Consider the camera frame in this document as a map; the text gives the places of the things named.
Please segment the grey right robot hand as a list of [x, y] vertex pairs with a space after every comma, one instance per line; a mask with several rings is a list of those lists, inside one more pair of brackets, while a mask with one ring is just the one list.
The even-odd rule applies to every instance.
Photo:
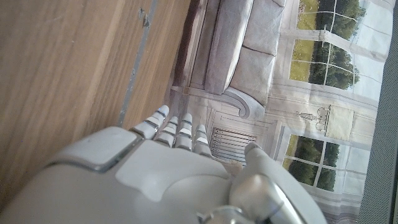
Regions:
[[161, 106], [63, 148], [1, 212], [2, 223], [325, 223], [320, 207], [254, 142], [244, 164], [212, 155], [203, 125]]

